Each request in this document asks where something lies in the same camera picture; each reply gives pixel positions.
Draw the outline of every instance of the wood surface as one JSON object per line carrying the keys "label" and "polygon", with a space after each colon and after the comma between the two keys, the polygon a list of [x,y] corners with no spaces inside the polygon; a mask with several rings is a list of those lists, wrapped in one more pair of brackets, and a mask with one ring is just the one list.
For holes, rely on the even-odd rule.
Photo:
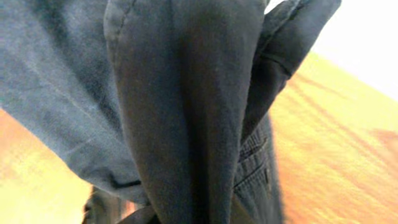
{"label": "wood surface", "polygon": [[[398,223],[397,102],[310,54],[271,117],[287,223]],[[80,223],[90,190],[0,111],[0,223]]]}

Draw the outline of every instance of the jeans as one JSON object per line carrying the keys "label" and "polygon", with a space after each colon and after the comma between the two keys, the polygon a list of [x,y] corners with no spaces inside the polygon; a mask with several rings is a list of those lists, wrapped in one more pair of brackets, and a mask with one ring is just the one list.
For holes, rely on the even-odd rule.
{"label": "jeans", "polygon": [[339,4],[9,1],[2,107],[151,220],[282,223],[267,111]]}

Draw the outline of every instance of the wooden floor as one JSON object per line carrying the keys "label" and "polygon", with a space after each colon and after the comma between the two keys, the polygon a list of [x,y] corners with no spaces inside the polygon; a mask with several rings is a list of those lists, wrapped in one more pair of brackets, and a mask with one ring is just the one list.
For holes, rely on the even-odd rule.
{"label": "wooden floor", "polygon": [[[398,223],[397,102],[310,54],[271,116],[287,223]],[[90,185],[0,124],[0,223],[80,223]]]}

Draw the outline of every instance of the dark garment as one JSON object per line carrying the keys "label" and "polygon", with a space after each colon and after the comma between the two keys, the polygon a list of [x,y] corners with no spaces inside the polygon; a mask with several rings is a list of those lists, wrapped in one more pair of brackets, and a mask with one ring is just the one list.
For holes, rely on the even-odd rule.
{"label": "dark garment", "polygon": [[7,1],[2,107],[149,220],[282,223],[266,113],[339,5]]}

